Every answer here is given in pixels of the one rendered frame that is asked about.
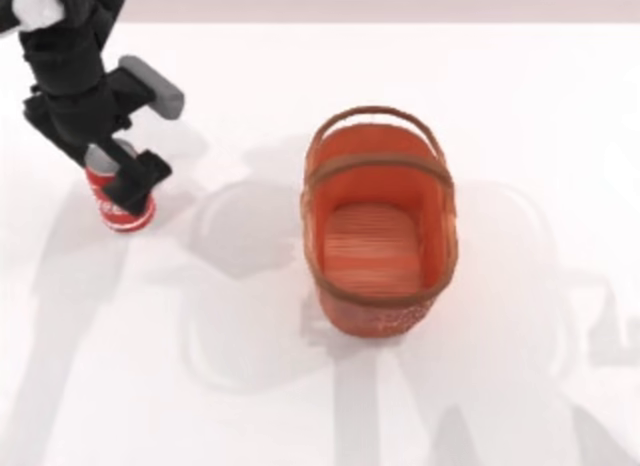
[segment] gray object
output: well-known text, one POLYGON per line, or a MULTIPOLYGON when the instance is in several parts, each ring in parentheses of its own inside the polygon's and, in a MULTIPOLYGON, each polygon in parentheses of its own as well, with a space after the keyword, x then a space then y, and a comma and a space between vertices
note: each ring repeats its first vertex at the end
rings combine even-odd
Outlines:
POLYGON ((123 56, 119 65, 154 92, 156 99, 149 107, 160 117, 170 121, 180 118, 185 98, 177 86, 136 56, 123 56))

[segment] orange basket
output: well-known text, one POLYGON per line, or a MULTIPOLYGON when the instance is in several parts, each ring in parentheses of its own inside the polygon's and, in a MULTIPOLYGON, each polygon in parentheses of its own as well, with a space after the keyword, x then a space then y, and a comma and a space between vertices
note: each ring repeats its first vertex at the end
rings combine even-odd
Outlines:
POLYGON ((403 334, 451 282, 454 183, 433 133, 410 114, 358 107, 322 125, 307 153, 301 209, 320 304, 347 334, 403 334), (380 122, 338 126, 360 115, 399 118, 420 134, 380 122))

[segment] red can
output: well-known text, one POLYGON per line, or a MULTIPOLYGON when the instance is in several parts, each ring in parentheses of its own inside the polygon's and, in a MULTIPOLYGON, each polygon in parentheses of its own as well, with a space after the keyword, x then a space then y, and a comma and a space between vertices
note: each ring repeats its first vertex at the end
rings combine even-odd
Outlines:
MULTIPOLYGON (((129 154, 136 155, 136 151, 131 144, 121 139, 117 141, 129 154)), ((102 221, 113 231, 132 233, 141 230, 151 222, 156 212, 156 204, 153 197, 149 196, 144 212, 140 216, 133 216, 115 205, 102 192, 102 188, 113 181, 118 168, 118 163, 104 151, 95 145, 89 146, 85 156, 85 171, 93 196, 98 204, 102 221)))

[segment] can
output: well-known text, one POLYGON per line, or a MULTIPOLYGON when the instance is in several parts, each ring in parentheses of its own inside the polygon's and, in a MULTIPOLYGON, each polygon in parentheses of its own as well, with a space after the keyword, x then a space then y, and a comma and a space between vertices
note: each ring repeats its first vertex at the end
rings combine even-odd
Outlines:
MULTIPOLYGON (((131 144, 122 139, 116 140, 122 148, 131 156, 136 151, 131 144)), ((151 195, 147 200, 144 211, 140 216, 134 216, 114 204, 102 188, 111 183, 119 169, 118 163, 111 159, 102 149, 96 145, 90 145, 85 156, 85 171, 89 186, 93 192, 98 211, 104 224, 118 233, 132 233, 146 227, 156 212, 156 204, 151 195)))

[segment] coca-cola can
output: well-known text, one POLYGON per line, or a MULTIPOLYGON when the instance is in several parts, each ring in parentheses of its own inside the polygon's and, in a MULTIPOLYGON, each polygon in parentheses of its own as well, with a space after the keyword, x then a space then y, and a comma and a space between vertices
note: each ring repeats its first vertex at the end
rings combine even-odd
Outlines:
MULTIPOLYGON (((136 151, 128 142, 116 140, 131 156, 136 151)), ((119 165, 111 159, 102 149, 95 145, 89 146, 85 156, 85 171, 93 196, 102 216, 102 221, 107 227, 118 233, 132 233, 147 226, 156 212, 156 204, 151 195, 147 200, 144 212, 140 216, 133 216, 115 205, 102 191, 102 188, 111 183, 118 172, 119 165)))

